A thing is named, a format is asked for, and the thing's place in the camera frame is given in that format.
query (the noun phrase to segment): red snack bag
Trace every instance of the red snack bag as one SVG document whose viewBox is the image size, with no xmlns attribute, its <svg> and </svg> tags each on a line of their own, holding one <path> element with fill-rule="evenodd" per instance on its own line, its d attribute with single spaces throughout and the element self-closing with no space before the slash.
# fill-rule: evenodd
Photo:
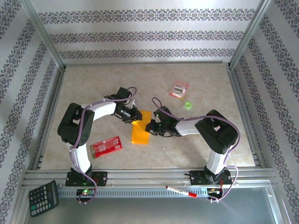
<svg viewBox="0 0 299 224">
<path fill-rule="evenodd" d="M 90 145 L 90 150 L 94 159 L 120 149 L 122 149 L 122 145 L 119 136 Z"/>
</svg>

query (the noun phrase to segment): wall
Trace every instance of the wall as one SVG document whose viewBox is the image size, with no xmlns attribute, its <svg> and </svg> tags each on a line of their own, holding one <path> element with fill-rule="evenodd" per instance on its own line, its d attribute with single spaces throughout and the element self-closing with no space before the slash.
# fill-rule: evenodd
<svg viewBox="0 0 299 224">
<path fill-rule="evenodd" d="M 235 73 L 263 159 L 299 223 L 299 1 L 275 0 Z"/>
<path fill-rule="evenodd" d="M 229 62 L 259 0 L 34 0 L 65 64 Z"/>
<path fill-rule="evenodd" d="M 34 159 L 57 66 L 17 0 L 0 0 L 0 223 Z"/>
</svg>

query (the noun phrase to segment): small card package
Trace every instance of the small card package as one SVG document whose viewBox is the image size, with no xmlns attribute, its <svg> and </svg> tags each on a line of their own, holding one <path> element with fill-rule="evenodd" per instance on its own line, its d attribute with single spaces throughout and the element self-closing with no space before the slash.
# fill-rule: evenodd
<svg viewBox="0 0 299 224">
<path fill-rule="evenodd" d="M 169 93 L 169 96 L 183 100 L 185 98 L 188 87 L 189 87 L 188 83 L 176 81 L 173 85 L 171 92 Z"/>
<path fill-rule="evenodd" d="M 115 136 L 113 138 L 90 145 L 93 158 L 98 158 L 120 149 L 122 149 L 122 145 L 119 136 Z"/>
</svg>

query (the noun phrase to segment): green lid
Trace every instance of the green lid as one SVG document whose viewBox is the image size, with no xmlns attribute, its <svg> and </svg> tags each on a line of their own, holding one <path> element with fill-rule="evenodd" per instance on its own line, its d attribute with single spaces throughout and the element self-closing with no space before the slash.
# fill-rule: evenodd
<svg viewBox="0 0 299 224">
<path fill-rule="evenodd" d="M 190 102 L 186 102 L 186 103 L 185 103 L 185 108 L 186 108 L 187 110 L 190 110 L 190 109 L 192 108 L 192 103 L 190 103 Z"/>
</svg>

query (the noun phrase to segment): black calculator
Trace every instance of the black calculator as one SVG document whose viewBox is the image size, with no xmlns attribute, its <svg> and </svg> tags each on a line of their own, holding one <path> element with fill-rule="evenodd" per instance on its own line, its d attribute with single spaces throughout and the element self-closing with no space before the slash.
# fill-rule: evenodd
<svg viewBox="0 0 299 224">
<path fill-rule="evenodd" d="M 43 214 L 59 204 L 56 181 L 53 180 L 29 192 L 31 217 Z"/>
</svg>

